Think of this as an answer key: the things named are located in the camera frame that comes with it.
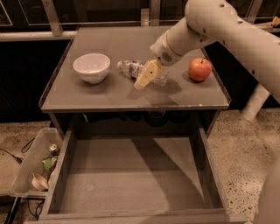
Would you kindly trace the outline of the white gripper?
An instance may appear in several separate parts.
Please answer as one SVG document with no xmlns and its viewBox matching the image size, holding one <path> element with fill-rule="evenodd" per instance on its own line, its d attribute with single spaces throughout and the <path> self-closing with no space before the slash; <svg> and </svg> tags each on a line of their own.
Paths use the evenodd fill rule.
<svg viewBox="0 0 280 224">
<path fill-rule="evenodd" d="M 174 38 L 169 31 L 162 34 L 156 42 L 150 46 L 155 59 L 148 61 L 142 72 L 138 75 L 134 88 L 145 88 L 154 81 L 162 72 L 163 66 L 169 67 L 177 63 L 186 54 L 186 49 L 180 38 Z"/>
</svg>

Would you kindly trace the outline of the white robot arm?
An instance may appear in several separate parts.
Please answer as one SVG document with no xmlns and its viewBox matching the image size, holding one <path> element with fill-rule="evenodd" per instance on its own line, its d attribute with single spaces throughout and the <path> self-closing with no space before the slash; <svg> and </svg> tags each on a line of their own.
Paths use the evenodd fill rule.
<svg viewBox="0 0 280 224">
<path fill-rule="evenodd" d="M 240 18 L 225 0 L 188 0 L 185 16 L 150 50 L 156 62 L 172 66 L 191 50 L 218 41 L 276 99 L 280 100 L 279 37 Z"/>
</svg>

